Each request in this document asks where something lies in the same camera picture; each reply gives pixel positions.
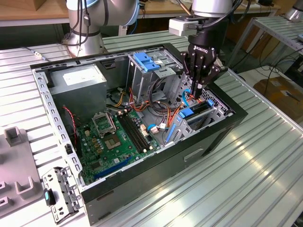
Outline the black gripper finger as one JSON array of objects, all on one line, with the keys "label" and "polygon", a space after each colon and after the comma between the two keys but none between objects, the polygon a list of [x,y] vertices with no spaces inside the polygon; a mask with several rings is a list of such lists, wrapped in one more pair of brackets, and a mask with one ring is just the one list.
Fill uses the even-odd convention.
[{"label": "black gripper finger", "polygon": [[202,94],[203,89],[218,79],[223,73],[228,70],[225,66],[212,65],[211,67],[202,70],[199,76],[198,85],[196,87],[196,96],[199,97]]},{"label": "black gripper finger", "polygon": [[190,58],[188,57],[188,53],[187,52],[181,52],[180,56],[182,58],[182,65],[183,65],[184,72],[187,76],[189,76],[189,79],[191,80],[191,93],[190,94],[193,97],[197,97],[197,95],[196,95],[196,80],[195,80],[194,73],[192,73],[190,71]]}]

